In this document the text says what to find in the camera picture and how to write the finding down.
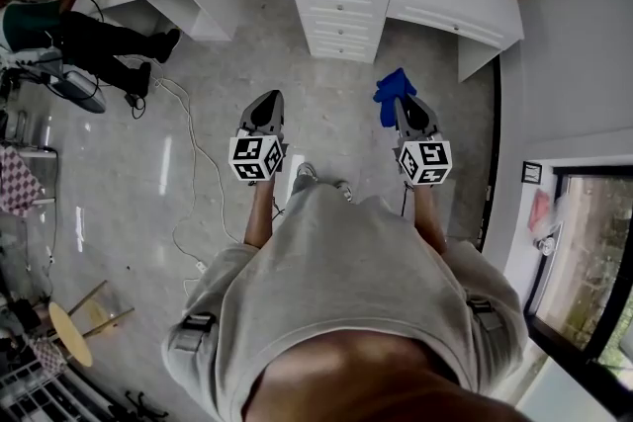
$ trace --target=gray floor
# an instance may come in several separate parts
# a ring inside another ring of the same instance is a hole
[[[278,178],[278,203],[286,202],[293,160],[303,156],[324,177],[347,179],[356,199],[379,194],[400,212],[403,180],[391,151],[396,133],[381,128],[379,107],[372,101],[376,81],[400,66],[418,95],[435,108],[452,144],[450,181],[435,189],[445,228],[452,237],[475,238],[491,157],[492,71],[485,68],[457,83],[455,36],[393,20],[385,27],[374,65],[311,58],[293,0],[256,0],[253,19],[233,42],[182,41],[164,65],[164,75],[191,94],[198,142],[220,165],[228,231],[242,235],[252,195],[229,172],[228,139],[241,110],[274,88],[286,100],[290,143]],[[154,74],[160,76],[160,70],[154,68]],[[139,121],[132,119],[120,91],[106,88],[104,93],[108,111],[101,116],[41,88],[23,93],[37,142],[47,139],[61,153],[52,298],[69,308],[107,279],[109,308],[133,306],[136,312],[109,335],[91,338],[95,365],[86,375],[117,398],[126,389],[143,390],[172,413],[171,421],[208,420],[166,374],[159,351],[165,330],[183,307],[183,280],[199,274],[171,238],[192,202],[186,116],[161,89],[150,91]],[[196,169],[196,205],[176,238],[186,251],[210,259],[228,243],[221,193],[207,160],[199,157]],[[52,246],[54,223],[53,208],[34,211],[29,219],[31,273],[44,291],[48,284],[41,266],[46,247]]]

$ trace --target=framed picture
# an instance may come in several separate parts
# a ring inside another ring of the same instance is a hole
[[[533,162],[523,162],[523,174],[521,175],[521,183],[531,183],[532,185],[541,184],[541,171],[543,166]]]

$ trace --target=drawer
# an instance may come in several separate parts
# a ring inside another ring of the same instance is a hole
[[[352,41],[336,41],[322,38],[308,38],[310,53],[314,56],[330,56],[346,60],[373,62],[377,46]]]
[[[303,15],[301,21],[306,36],[313,38],[336,38],[378,44],[383,32],[383,24],[367,23],[362,20]]]
[[[302,15],[383,23],[389,0],[295,0]]]
[[[458,36],[483,42],[499,49],[503,47],[503,34],[499,32],[479,27],[450,15],[428,11],[422,6],[405,0],[391,0],[387,9],[387,16],[452,32]]]

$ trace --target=blue cloth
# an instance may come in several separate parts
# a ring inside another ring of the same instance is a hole
[[[417,90],[413,88],[401,67],[380,80],[376,85],[378,86],[378,92],[374,94],[374,101],[382,104],[380,123],[383,127],[395,127],[396,112],[394,111],[394,102],[396,98],[404,99],[407,94],[417,95]]]

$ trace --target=black shoe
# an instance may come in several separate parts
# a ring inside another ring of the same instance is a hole
[[[141,97],[144,99],[147,97],[149,91],[149,76],[151,75],[151,64],[149,62],[143,62],[136,71],[139,75],[137,84],[130,90],[130,95]]]
[[[159,63],[165,63],[169,59],[174,47],[180,42],[181,35],[182,33],[178,29],[171,29],[167,34],[160,35],[163,37],[160,39],[156,52],[156,60]]]

